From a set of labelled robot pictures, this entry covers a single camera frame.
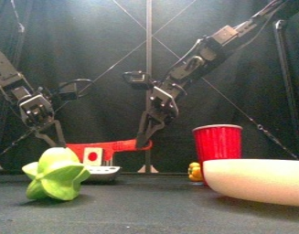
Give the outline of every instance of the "red plastic cup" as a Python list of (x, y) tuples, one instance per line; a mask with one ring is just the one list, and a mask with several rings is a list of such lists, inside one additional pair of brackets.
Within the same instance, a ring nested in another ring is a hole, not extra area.
[(242, 127), (231, 124), (214, 124), (193, 129), (199, 164), (203, 165), (207, 160), (241, 158), (241, 134)]

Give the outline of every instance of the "white plastic bowl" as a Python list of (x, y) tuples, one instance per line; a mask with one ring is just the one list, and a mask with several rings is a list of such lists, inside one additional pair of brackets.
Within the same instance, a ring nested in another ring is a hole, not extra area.
[(299, 161), (221, 159), (203, 167), (209, 186), (223, 195), (299, 207)]

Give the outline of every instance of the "black backdrop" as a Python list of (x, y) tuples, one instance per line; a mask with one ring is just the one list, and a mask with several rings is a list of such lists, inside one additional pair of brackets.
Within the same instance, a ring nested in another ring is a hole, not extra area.
[[(135, 138), (146, 92), (132, 89), (122, 74), (147, 68), (147, 1), (15, 1), (24, 33), (18, 31), (10, 2), (0, 0), (0, 50), (18, 61), (34, 87), (55, 89), (60, 82), (79, 78), (95, 81), (90, 96), (55, 103), (55, 107), (63, 105), (56, 119), (66, 140), (100, 143)], [(159, 80), (165, 76), (201, 36), (238, 25), (266, 4), (266, 0), (153, 1), (153, 77)], [(290, 20), (287, 31), (299, 103), (299, 14)], [(205, 79), (299, 154), (273, 25)], [(158, 171), (187, 171), (189, 163), (197, 160), (193, 129), (215, 123), (243, 127), (243, 157), (293, 159), (205, 80), (199, 79), (187, 92), (178, 102), (179, 117), (153, 136), (151, 163)], [(0, 96), (0, 153), (27, 131)], [(8, 169), (22, 168), (47, 148), (30, 135), (0, 156), (0, 164)], [(116, 154), (115, 164), (124, 171), (136, 171), (145, 164), (145, 152)]]

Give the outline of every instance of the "vertical rod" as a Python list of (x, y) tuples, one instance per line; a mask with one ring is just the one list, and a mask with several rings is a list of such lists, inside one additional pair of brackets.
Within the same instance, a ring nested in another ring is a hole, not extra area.
[[(151, 0), (147, 0), (147, 73), (151, 75), (151, 62), (153, 62), (153, 32), (151, 32), (151, 27), (153, 27), (153, 2)], [(151, 102), (150, 102), (150, 90), (147, 90), (146, 93), (146, 110), (150, 109)], [(146, 151), (146, 173), (151, 173), (151, 150)]]
[(295, 145), (297, 145), (297, 151), (299, 154), (299, 111), (298, 111), (298, 106), (295, 103), (295, 96), (294, 96), (295, 92), (293, 88), (293, 79), (291, 79), (291, 73), (289, 69), (285, 26), (286, 26), (285, 20), (279, 20), (274, 24), (275, 39), (277, 39), (277, 44), (278, 44), (279, 64), (281, 64), (282, 76), (283, 76), (285, 87), (286, 87), (287, 102), (290, 106), (293, 130), (294, 130), (294, 135), (295, 135)]

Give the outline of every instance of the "small yellow toy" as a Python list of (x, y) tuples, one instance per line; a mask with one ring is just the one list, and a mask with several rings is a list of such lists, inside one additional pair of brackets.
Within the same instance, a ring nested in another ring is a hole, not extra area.
[(194, 182), (203, 181), (202, 166), (199, 163), (190, 163), (189, 178)]

